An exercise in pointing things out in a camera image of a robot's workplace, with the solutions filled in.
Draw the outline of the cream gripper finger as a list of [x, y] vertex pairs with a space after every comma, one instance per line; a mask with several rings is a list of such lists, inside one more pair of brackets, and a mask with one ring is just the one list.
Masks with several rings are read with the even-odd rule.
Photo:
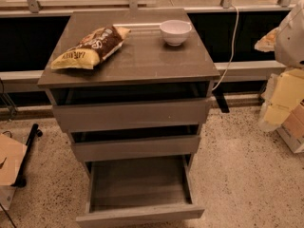
[[255, 50], [270, 52], [275, 50], [277, 28], [272, 29], [255, 44]]
[[304, 100], [304, 70], [291, 69], [272, 74], [264, 92], [257, 125], [264, 132], [275, 131]]

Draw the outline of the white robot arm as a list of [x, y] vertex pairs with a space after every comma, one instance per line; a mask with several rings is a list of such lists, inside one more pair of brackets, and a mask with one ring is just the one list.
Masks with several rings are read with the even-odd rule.
[[255, 44], [255, 49], [273, 51], [275, 60], [286, 67], [272, 74], [262, 94], [258, 126], [265, 132], [275, 131], [304, 100], [304, 0]]

